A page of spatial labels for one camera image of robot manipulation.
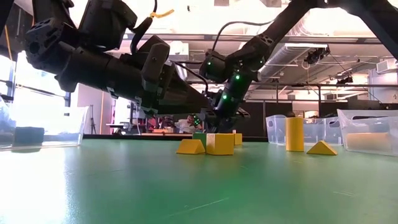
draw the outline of yellow triangular block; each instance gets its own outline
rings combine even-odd
[[[205,148],[199,139],[183,139],[178,147],[178,154],[201,154],[205,153]]]
[[[319,141],[307,152],[307,154],[336,156],[337,152],[332,149],[325,141]]]

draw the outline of tripod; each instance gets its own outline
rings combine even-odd
[[[91,134],[93,134],[93,131],[95,134],[97,134],[97,131],[95,130],[95,123],[94,123],[94,105],[90,105],[90,109],[91,109]]]

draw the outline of ceiling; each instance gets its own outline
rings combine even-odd
[[[80,22],[86,2],[87,0],[74,0],[75,7],[71,10],[71,17],[76,24]],[[152,1],[125,0],[124,2],[134,10],[140,20],[148,16],[148,12],[151,12],[153,7]],[[268,8],[260,0],[230,0],[228,7],[216,7],[214,6],[214,0],[187,0],[183,4],[180,0],[159,0],[159,13],[170,9],[174,9],[175,12],[164,19],[156,19],[148,33],[181,34],[185,36],[188,36],[188,34],[216,34],[224,23],[231,20],[270,21],[283,10],[286,2],[282,1],[282,7],[280,8]],[[397,6],[398,0],[391,0],[390,2]],[[16,3],[26,11],[32,12],[31,0],[16,0]],[[187,11],[187,6],[190,6],[190,12]],[[326,38],[330,37],[334,44],[329,44],[329,47],[334,58],[326,57],[321,63],[327,65],[314,65],[306,70],[302,67],[302,61],[307,55],[307,51],[301,52],[295,60],[289,63],[290,67],[280,67],[279,70],[282,72],[282,76],[280,72],[272,75],[278,77],[280,83],[332,82],[333,79],[338,78],[339,73],[349,68],[357,68],[357,74],[367,74],[368,69],[376,66],[375,62],[391,56],[388,50],[378,41],[375,41],[374,44],[363,44],[364,41],[360,41],[359,38],[375,39],[374,34],[357,17],[351,16],[341,9],[311,10],[301,22],[304,25],[300,27],[299,31],[305,29],[306,32],[304,34],[294,33],[291,35],[307,36],[308,34],[316,33],[316,35],[313,35],[316,38],[312,39],[312,41],[320,41],[322,43],[327,42]],[[239,35],[255,35],[266,28],[267,26],[258,28],[244,25],[228,27],[223,34],[232,34],[232,36],[223,36],[225,40],[218,42],[216,49],[221,54],[228,55],[233,53],[239,49],[242,43],[245,43],[245,41],[237,39]],[[357,41],[346,41],[343,44],[339,44],[340,39],[347,38],[348,40],[352,37],[358,38]],[[171,40],[173,40],[173,36],[168,39],[168,42],[171,42]],[[189,44],[190,60],[201,61],[205,57],[206,50],[213,45],[213,38],[185,39],[182,42]],[[129,44],[130,41],[124,40],[119,52],[128,52]],[[275,48],[274,54],[284,45],[279,44]],[[358,59],[368,63],[347,63]],[[336,60],[343,64],[343,68],[337,65]],[[191,68],[198,69],[198,66],[193,65]],[[263,77],[262,82],[269,82],[268,78]],[[189,79],[193,82],[199,81],[195,77],[189,77]],[[269,87],[256,86],[251,88],[249,94],[260,93],[266,89],[269,89]]]

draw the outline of clear plastic bin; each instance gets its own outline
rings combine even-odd
[[[0,150],[77,146],[88,107],[7,106],[0,102]]]
[[[275,115],[266,118],[268,141],[273,144],[286,144],[286,117]],[[314,145],[324,140],[329,144],[342,145],[338,118],[304,119],[304,144]]]
[[[337,113],[346,150],[398,156],[398,111]]]

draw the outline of table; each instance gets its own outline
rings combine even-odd
[[[253,142],[189,156],[178,144],[0,152],[0,223],[397,223],[398,157]]]

